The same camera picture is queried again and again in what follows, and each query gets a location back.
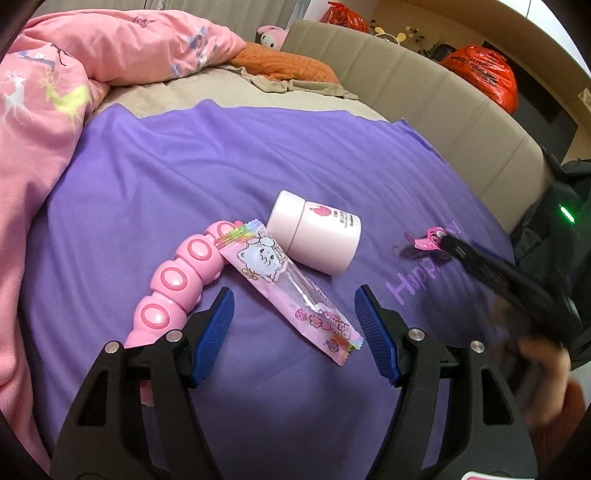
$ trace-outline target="candy wrapper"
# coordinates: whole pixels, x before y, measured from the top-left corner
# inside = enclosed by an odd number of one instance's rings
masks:
[[[221,237],[226,260],[310,342],[343,365],[363,337],[320,289],[294,265],[265,225],[252,220]]]

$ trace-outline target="pink blanket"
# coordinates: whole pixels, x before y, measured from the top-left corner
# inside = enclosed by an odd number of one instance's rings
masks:
[[[181,11],[83,10],[29,21],[0,63],[0,408],[46,470],[17,319],[31,221],[110,85],[187,76],[244,46],[226,27]],[[58,320],[48,312],[47,321]]]

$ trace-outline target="purple fabric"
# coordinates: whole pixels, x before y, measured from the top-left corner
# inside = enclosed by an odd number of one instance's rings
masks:
[[[211,101],[136,119],[113,106],[85,128],[28,237],[21,305],[48,445],[101,347],[125,340],[158,265],[216,220],[265,221],[282,189],[361,218],[359,249],[343,275],[303,268],[359,331],[353,297],[367,283],[409,326],[443,342],[491,337],[491,296],[457,263],[393,252],[404,231],[443,226],[511,256],[482,202],[405,122]],[[224,478],[365,478],[398,396],[367,345],[338,367],[231,267],[197,309],[222,286],[235,292],[235,317],[193,400]],[[155,430],[153,411],[146,418]],[[157,445],[152,454],[162,463]]]

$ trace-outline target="yellow plush toy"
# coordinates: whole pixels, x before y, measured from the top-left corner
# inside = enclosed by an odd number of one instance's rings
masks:
[[[382,27],[375,27],[374,32],[374,36],[386,41],[390,41],[395,44],[401,44],[404,40],[407,39],[406,33],[404,32],[400,32],[398,35],[394,37],[394,35],[386,33]]]

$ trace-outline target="red plastic bag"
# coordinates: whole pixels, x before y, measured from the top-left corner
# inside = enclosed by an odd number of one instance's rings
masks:
[[[369,27],[359,14],[349,10],[338,2],[329,2],[329,9],[320,19],[321,23],[340,25],[341,27],[352,28],[363,33],[369,33]]]
[[[517,110],[517,81],[500,53],[479,45],[468,45],[449,54],[441,65],[474,85],[507,113]]]

